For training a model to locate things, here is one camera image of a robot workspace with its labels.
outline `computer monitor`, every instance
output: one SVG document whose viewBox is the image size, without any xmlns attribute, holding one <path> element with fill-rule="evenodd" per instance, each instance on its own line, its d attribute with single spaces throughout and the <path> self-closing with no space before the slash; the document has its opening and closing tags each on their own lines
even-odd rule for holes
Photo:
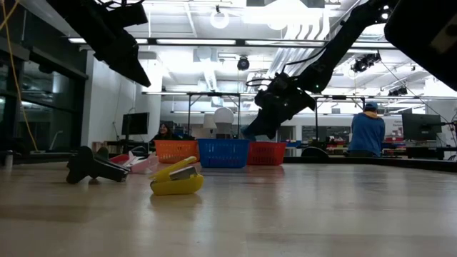
<svg viewBox="0 0 457 257">
<path fill-rule="evenodd" d="M 146 135 L 148 133 L 149 113 L 125 114 L 122 119 L 123 135 Z"/>
<path fill-rule="evenodd" d="M 403 138 L 407 140 L 436 140 L 441 132 L 441 117 L 429 114 L 401 114 Z"/>
</svg>

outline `red basket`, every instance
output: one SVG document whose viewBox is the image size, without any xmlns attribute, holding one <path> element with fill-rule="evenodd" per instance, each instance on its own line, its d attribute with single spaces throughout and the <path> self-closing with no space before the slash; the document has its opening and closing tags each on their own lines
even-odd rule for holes
<svg viewBox="0 0 457 257">
<path fill-rule="evenodd" d="M 287 143 L 251 142 L 248 165 L 277 166 L 283 163 Z"/>
<path fill-rule="evenodd" d="M 197 140 L 154 140 L 154 143 L 160 163 L 177 163 L 191 156 L 197 158 L 196 162 L 200 161 Z"/>
</svg>

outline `blue hoodie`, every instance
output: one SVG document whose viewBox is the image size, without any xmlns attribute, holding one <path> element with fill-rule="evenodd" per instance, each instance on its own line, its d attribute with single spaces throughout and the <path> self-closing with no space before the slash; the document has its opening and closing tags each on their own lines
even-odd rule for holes
<svg viewBox="0 0 457 257">
<path fill-rule="evenodd" d="M 386 133 L 384 120 L 372 111 L 365 111 L 352 119 L 352 141 L 349 151 L 370 151 L 381 155 L 382 143 Z"/>
</svg>

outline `wooden table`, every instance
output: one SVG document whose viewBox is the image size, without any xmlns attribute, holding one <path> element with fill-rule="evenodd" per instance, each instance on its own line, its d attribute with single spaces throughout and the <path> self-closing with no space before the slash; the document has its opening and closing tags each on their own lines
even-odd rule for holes
<svg viewBox="0 0 457 257">
<path fill-rule="evenodd" d="M 63 163 L 0 171 L 0 252 L 15 256 L 455 256 L 457 176 L 381 166 L 203 170 L 194 195 L 65 183 Z"/>
</svg>

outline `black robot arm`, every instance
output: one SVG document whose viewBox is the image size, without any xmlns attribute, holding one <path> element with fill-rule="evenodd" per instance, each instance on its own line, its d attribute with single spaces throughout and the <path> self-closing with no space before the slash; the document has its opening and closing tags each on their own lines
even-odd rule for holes
<svg viewBox="0 0 457 257">
<path fill-rule="evenodd" d="M 321 93 L 329 83 L 333 70 L 344 54 L 362 34 L 367 26 L 386 22 L 383 14 L 389 15 L 396 1 L 368 0 L 357 6 L 334 39 L 324 47 L 322 55 L 300 75 L 290 77 L 277 74 L 265 91 L 260 90 L 254 101 L 259 109 L 258 116 L 244 130 L 247 136 L 267 135 L 274 138 L 278 127 L 293 115 L 309 107 L 314 110 L 316 102 L 305 91 Z"/>
</svg>

